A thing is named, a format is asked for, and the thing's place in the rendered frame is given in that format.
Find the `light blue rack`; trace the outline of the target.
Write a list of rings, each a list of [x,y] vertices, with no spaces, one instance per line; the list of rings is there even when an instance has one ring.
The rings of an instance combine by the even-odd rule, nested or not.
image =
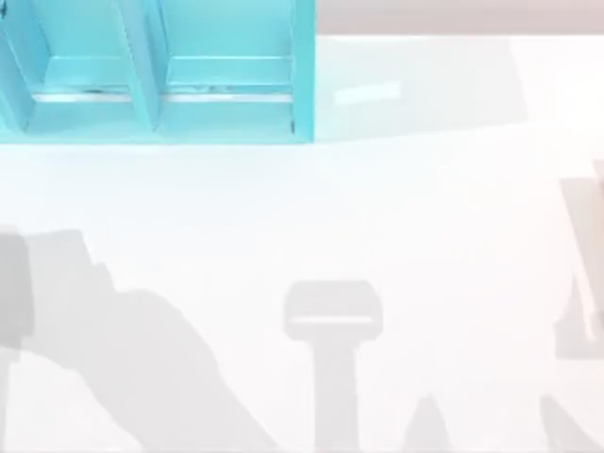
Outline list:
[[[311,143],[317,0],[0,0],[0,144]]]

